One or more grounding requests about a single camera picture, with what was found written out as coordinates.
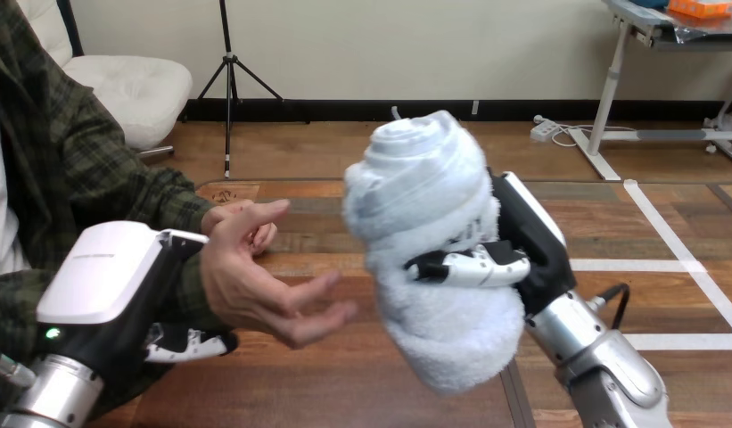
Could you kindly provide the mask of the person's hand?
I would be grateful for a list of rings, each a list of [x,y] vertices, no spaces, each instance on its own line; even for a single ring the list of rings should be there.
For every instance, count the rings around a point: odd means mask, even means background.
[[[219,205],[208,210],[201,221],[201,233],[210,235],[214,227],[223,220],[242,212],[245,208],[254,204],[248,199],[238,199],[225,205]],[[249,244],[251,253],[258,256],[265,252],[276,237],[278,228],[274,222],[258,226],[246,235],[246,243]]]
[[[255,203],[218,223],[201,251],[200,274],[210,310],[225,324],[266,333],[298,350],[341,330],[358,313],[351,300],[336,301],[313,315],[302,310],[323,299],[341,279],[328,272],[288,285],[255,261],[246,235],[275,222],[290,208],[287,200]]]

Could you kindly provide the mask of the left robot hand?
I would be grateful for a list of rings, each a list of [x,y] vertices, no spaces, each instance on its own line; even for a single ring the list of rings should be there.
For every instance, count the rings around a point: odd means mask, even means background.
[[[70,358],[111,383],[145,363],[178,364],[235,350],[233,333],[157,318],[183,265],[208,240],[131,221],[87,228],[37,305],[40,353]]]

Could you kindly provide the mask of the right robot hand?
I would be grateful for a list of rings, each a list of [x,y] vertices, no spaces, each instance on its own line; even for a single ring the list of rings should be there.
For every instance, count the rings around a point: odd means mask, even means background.
[[[563,233],[512,172],[491,175],[500,202],[499,240],[462,251],[431,251],[403,265],[410,281],[473,289],[515,288],[530,327],[535,317],[570,292],[576,281]]]

